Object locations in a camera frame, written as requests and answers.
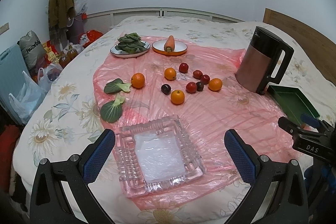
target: plate with carrot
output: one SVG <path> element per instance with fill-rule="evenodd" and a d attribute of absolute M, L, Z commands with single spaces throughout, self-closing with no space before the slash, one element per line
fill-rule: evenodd
<path fill-rule="evenodd" d="M 171 35 L 167 40 L 159 40 L 153 43 L 153 50 L 157 53 L 167 56 L 182 55 L 187 51 L 187 45 L 176 41 Z"/>

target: bottle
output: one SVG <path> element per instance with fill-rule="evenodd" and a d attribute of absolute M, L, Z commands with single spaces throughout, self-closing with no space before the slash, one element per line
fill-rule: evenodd
<path fill-rule="evenodd" d="M 63 51 L 59 54 L 59 64 L 61 65 L 62 68 L 65 68 L 71 61 L 70 57 L 68 57 Z"/>
<path fill-rule="evenodd" d="M 78 55 L 78 52 L 69 45 L 69 50 L 67 52 L 67 56 L 70 57 L 70 60 L 73 60 Z"/>

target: orange fruit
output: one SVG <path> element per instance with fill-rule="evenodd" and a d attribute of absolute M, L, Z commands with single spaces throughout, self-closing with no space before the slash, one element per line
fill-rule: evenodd
<path fill-rule="evenodd" d="M 167 80 L 175 80 L 176 79 L 176 71 L 173 68 L 168 68 L 165 70 L 165 78 Z"/>
<path fill-rule="evenodd" d="M 213 78 L 209 82 L 209 89 L 212 91 L 219 91 L 223 86 L 223 82 L 221 79 Z"/>
<path fill-rule="evenodd" d="M 184 102 L 184 93 L 182 90 L 174 90 L 170 95 L 170 100 L 175 105 L 180 105 Z"/>
<path fill-rule="evenodd" d="M 136 89 L 143 88 L 145 85 L 145 76 L 142 73 L 136 73 L 131 78 L 131 84 Z"/>

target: glass ashtray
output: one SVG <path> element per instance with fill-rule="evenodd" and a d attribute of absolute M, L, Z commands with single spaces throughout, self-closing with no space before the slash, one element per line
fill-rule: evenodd
<path fill-rule="evenodd" d="M 118 128 L 113 154 L 128 198 L 179 187 L 206 171 L 177 115 Z"/>

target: floral bedspread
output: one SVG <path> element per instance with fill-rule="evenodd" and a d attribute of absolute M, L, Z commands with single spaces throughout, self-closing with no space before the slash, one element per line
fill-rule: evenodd
<path fill-rule="evenodd" d="M 336 87 L 323 78 L 297 42 L 281 30 L 262 22 L 223 24 L 184 17 L 130 17 L 86 48 L 63 70 L 26 125 L 14 151 L 13 165 L 27 191 L 32 191 L 39 160 L 44 157 L 51 162 L 66 160 L 73 154 L 80 154 L 100 135 L 103 128 L 94 99 L 92 77 L 121 33 L 137 32 L 140 36 L 158 37 L 174 35 L 200 46 L 240 49 L 248 47 L 256 26 L 272 31 L 295 50 L 280 85 L 300 88 L 321 118 L 333 124 Z M 300 159 L 302 169 L 311 162 L 308 156 Z M 168 210 L 157 204 L 156 209 L 140 211 L 121 193 L 118 177 L 111 154 L 97 180 L 90 184 L 90 189 L 111 218 L 122 224 L 223 224 L 249 189 L 249 185 L 238 180 L 180 208 Z M 69 195 L 68 186 L 63 186 L 76 216 L 83 219 L 73 196 Z"/>

